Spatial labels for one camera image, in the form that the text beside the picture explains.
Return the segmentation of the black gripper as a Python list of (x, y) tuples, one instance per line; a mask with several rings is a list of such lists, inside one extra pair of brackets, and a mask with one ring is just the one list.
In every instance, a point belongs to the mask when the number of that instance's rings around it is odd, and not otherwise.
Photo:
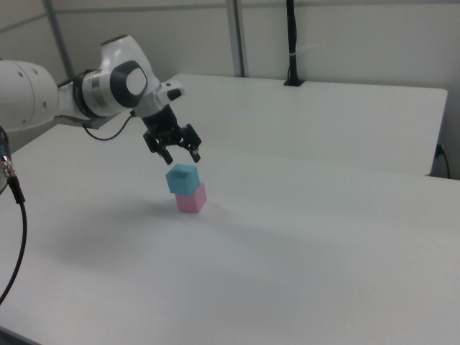
[(179, 127), (171, 106), (166, 106), (151, 116), (143, 117), (142, 122), (147, 128), (143, 138), (150, 152), (161, 156), (167, 165), (172, 164), (173, 158), (160, 139), (165, 142), (179, 142), (182, 137), (182, 147), (189, 152), (195, 163), (200, 161), (201, 156), (198, 151), (201, 138), (191, 124), (186, 124), (183, 128)]

